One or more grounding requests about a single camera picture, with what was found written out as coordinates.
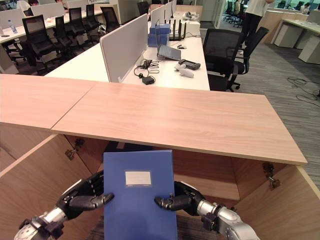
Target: charger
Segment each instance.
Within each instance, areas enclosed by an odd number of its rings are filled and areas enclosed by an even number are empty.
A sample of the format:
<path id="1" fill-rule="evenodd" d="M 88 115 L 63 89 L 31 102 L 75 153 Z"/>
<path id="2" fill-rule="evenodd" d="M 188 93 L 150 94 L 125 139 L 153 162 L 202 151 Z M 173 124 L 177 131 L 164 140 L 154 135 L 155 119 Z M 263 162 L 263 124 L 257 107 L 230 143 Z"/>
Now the charger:
<path id="1" fill-rule="evenodd" d="M 153 76 L 146 76 L 142 78 L 142 82 L 145 85 L 154 84 L 156 82 L 155 78 Z"/>

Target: laptop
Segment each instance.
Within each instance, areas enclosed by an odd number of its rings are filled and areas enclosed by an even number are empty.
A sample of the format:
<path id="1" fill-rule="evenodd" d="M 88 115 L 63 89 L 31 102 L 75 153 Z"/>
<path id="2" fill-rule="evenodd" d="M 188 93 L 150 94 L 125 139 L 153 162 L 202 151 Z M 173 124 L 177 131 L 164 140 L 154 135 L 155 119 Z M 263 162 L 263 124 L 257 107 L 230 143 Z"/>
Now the laptop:
<path id="1" fill-rule="evenodd" d="M 172 59 L 176 61 L 181 60 L 181 50 L 161 44 L 160 26 L 157 24 L 155 25 L 155 36 L 156 36 L 158 57 L 164 57 L 164 58 Z"/>

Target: person's legs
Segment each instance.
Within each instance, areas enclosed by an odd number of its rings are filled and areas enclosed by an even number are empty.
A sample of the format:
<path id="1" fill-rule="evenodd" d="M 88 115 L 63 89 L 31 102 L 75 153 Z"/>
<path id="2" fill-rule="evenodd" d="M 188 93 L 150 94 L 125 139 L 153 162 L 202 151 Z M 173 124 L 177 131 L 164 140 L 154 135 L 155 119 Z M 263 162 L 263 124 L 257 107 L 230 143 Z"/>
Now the person's legs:
<path id="1" fill-rule="evenodd" d="M 242 25 L 242 30 L 241 32 L 243 33 L 243 39 L 241 41 L 241 44 L 244 43 L 244 41 L 246 40 L 247 38 L 247 35 L 250 31 L 250 25 L 251 25 L 251 21 L 252 21 L 252 16 L 254 16 L 253 14 L 251 13 L 246 13 L 245 14 L 245 17 L 244 17 L 244 20 L 243 20 L 243 25 Z"/>
<path id="2" fill-rule="evenodd" d="M 251 41 L 251 38 L 254 36 L 254 34 L 257 31 L 257 27 L 260 23 L 262 16 L 253 15 L 251 17 L 250 27 L 248 31 L 248 37 L 245 40 L 245 45 L 248 45 L 247 43 Z"/>

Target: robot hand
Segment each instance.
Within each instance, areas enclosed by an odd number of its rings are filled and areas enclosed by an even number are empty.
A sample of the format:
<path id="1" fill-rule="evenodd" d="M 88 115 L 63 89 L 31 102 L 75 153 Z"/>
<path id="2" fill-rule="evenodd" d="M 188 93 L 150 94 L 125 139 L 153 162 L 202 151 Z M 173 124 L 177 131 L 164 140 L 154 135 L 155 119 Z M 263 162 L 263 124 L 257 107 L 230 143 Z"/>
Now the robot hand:
<path id="1" fill-rule="evenodd" d="M 112 193 L 103 195 L 103 192 L 103 171 L 79 180 L 61 195 L 53 210 L 24 220 L 14 240 L 58 239 L 63 234 L 63 222 L 78 217 L 83 211 L 100 208 L 114 198 Z"/>
<path id="2" fill-rule="evenodd" d="M 260 240 L 255 231 L 244 223 L 234 211 L 224 205 L 210 203 L 194 187 L 184 182 L 174 182 L 176 196 L 155 197 L 155 203 L 166 210 L 184 210 L 191 216 L 201 216 L 203 227 L 221 233 L 227 240 Z"/>

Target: water bottle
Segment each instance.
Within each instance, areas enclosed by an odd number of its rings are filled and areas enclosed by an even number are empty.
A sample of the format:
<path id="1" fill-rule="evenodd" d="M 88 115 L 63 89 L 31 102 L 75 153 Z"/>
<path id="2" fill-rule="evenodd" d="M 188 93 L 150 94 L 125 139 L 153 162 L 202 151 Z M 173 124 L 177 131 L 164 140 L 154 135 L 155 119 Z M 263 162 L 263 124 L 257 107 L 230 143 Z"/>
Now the water bottle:
<path id="1" fill-rule="evenodd" d="M 13 32 L 14 34 L 17 34 L 18 31 L 17 31 L 15 25 L 13 25 L 12 21 L 11 21 L 11 20 L 8 20 L 8 23 L 9 23 L 10 28 L 12 29 L 12 32 Z"/>

